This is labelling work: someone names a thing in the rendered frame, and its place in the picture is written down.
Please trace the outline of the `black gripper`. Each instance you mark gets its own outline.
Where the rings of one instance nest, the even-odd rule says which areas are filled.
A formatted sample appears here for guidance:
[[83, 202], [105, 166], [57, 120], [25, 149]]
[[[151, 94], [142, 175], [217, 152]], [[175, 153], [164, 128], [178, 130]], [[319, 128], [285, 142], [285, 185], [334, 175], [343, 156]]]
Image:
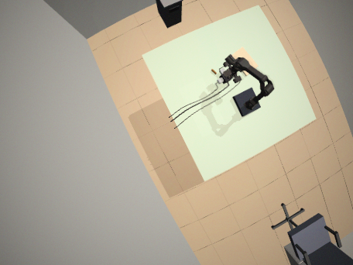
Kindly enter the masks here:
[[227, 61], [225, 61], [225, 62], [223, 63], [223, 65], [224, 65], [225, 67], [229, 67], [229, 68], [231, 69], [231, 71], [232, 71], [232, 73], [233, 73], [233, 75], [231, 76], [231, 78], [234, 78], [233, 81], [234, 81], [235, 83], [237, 83], [237, 82], [239, 82], [239, 81], [242, 80], [242, 78], [241, 78], [240, 75], [239, 75], [239, 76], [236, 76], [236, 75], [238, 74], [238, 72], [233, 71], [233, 70], [232, 70], [232, 66], [229, 65], [229, 64], [227, 63]]

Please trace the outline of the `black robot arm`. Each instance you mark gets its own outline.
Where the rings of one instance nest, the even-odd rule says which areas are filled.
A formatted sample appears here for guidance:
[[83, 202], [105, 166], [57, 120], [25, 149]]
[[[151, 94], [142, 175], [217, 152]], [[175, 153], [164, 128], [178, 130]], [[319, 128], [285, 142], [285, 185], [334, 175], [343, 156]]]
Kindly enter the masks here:
[[[250, 73], [254, 78], [256, 78], [259, 83], [260, 83], [260, 94], [257, 96], [252, 96], [252, 98], [244, 103], [244, 106], [246, 110], [253, 110], [254, 107], [259, 103], [259, 100], [262, 99], [262, 97], [267, 97], [271, 93], [271, 91], [274, 91], [274, 87], [272, 85], [272, 82], [268, 79], [268, 77], [263, 74], [262, 72], [256, 70], [254, 67], [250, 65], [248, 60], [246, 60], [244, 57], [238, 57], [235, 59], [231, 54], [227, 56], [226, 61], [229, 65], [232, 65], [232, 70], [235, 72], [242, 72], [242, 71], [247, 71]], [[233, 73], [230, 68], [228, 68], [226, 71], [224, 71], [223, 75], [229, 79]], [[265, 86], [265, 82], [268, 82], [268, 84]]]

